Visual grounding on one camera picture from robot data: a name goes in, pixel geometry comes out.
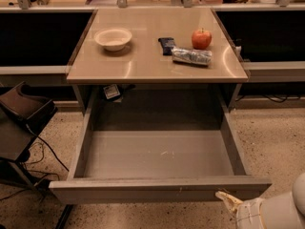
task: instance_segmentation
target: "floor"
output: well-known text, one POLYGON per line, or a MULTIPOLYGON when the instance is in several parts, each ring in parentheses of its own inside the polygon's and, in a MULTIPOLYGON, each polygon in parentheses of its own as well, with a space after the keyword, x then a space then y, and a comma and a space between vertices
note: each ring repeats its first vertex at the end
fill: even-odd
MULTIPOLYGON (((270 198, 291 190, 294 180, 305 171, 305 105, 290 99, 276 103, 266 98, 243 98, 231 112, 246 160, 255 177, 269 177, 273 185, 261 196, 270 198)), ((58 157, 69 166, 82 125, 79 112, 58 112, 43 134, 58 157)), ((67 172, 48 148, 39 143, 31 148, 29 170, 67 172)), ((20 188, 0 185, 0 199, 20 188)), ((52 194, 43 200, 32 191, 0 201, 0 224, 7 229, 55 228, 64 205, 52 194)), ((94 204, 77 205, 66 223, 73 228, 235 228, 234 217, 222 202, 94 204)))

